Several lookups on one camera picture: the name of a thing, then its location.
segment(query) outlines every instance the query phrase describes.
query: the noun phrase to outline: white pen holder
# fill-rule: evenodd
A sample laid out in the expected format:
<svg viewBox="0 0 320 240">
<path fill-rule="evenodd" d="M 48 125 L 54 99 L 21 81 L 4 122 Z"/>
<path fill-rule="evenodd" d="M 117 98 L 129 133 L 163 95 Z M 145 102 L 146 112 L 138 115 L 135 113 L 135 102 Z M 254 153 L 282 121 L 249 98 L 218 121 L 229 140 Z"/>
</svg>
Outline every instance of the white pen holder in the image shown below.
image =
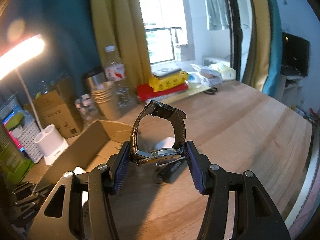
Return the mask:
<svg viewBox="0 0 320 240">
<path fill-rule="evenodd" d="M 35 137 L 35 143 L 43 153 L 47 165 L 54 163 L 69 146 L 53 124 L 47 126 Z"/>
</svg>

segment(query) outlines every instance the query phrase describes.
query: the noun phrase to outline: clear plastic bottle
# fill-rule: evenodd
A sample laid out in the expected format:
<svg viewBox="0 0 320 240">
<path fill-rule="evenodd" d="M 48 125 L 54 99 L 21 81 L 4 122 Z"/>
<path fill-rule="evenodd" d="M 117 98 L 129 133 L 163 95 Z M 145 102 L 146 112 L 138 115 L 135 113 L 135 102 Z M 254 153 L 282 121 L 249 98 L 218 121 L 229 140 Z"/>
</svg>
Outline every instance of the clear plastic bottle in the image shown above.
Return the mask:
<svg viewBox="0 0 320 240">
<path fill-rule="evenodd" d="M 116 53 L 115 46 L 105 47 L 107 54 L 107 65 L 104 66 L 104 71 L 108 81 L 113 81 L 116 85 L 118 106 L 125 107 L 131 101 L 129 88 L 126 82 L 125 68 L 122 59 Z"/>
</svg>

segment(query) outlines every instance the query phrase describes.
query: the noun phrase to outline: cardboard box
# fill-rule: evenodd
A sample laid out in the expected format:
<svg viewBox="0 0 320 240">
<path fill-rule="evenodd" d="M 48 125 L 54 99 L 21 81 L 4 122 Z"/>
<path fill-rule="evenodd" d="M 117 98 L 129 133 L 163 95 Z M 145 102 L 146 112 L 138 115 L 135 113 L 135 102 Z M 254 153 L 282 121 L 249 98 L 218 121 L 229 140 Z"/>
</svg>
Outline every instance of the cardboard box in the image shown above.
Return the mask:
<svg viewBox="0 0 320 240">
<path fill-rule="evenodd" d="M 74 104 L 76 96 L 71 78 L 59 80 L 54 88 L 33 100 L 42 127 L 54 124 L 64 138 L 79 135 L 83 129 L 83 120 Z M 24 108 L 33 114 L 29 104 Z"/>
<path fill-rule="evenodd" d="M 122 144 L 130 140 L 131 130 L 132 126 L 125 123 L 95 121 L 51 166 L 47 166 L 44 174 L 33 172 L 39 169 L 31 169 L 27 174 L 28 180 L 37 183 L 37 190 L 49 183 L 56 184 L 65 172 L 73 171 L 77 166 L 85 171 L 91 171 L 120 151 Z"/>
</svg>

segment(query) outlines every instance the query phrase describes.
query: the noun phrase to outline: desk lamp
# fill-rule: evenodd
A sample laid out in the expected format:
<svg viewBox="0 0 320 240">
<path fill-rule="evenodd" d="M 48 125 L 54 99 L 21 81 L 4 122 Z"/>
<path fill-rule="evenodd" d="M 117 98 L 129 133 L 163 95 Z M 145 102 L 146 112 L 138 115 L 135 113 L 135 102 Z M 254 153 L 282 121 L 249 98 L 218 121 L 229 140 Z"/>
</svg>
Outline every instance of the desk lamp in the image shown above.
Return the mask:
<svg viewBox="0 0 320 240">
<path fill-rule="evenodd" d="M 36 35 L 19 43 L 8 52 L 3 54 L 0 57 L 0 81 L 13 70 L 15 70 L 15 72 L 17 73 L 23 89 L 27 94 L 36 122 L 41 129 L 41 132 L 35 137 L 34 142 L 36 143 L 40 151 L 44 154 L 45 163 L 47 165 L 51 165 L 60 156 L 63 150 L 68 147 L 68 143 L 66 139 L 60 135 L 53 124 L 47 126 L 44 129 L 42 128 L 28 88 L 18 71 L 18 67 L 20 65 L 36 57 L 43 50 L 44 41 L 41 38 L 41 35 Z"/>
</svg>

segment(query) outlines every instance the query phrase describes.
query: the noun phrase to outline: yellow wet wipes pack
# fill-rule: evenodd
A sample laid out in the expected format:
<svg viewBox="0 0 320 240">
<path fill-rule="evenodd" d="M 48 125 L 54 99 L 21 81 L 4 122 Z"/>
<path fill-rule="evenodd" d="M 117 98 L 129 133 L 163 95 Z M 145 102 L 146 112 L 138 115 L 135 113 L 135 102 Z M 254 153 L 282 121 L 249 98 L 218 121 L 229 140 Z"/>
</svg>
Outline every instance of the yellow wet wipes pack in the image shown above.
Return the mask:
<svg viewBox="0 0 320 240">
<path fill-rule="evenodd" d="M 154 92 L 159 92 L 181 85 L 186 80 L 188 80 L 188 73 L 180 71 L 161 79 L 152 76 L 149 78 L 149 86 L 153 88 Z"/>
</svg>

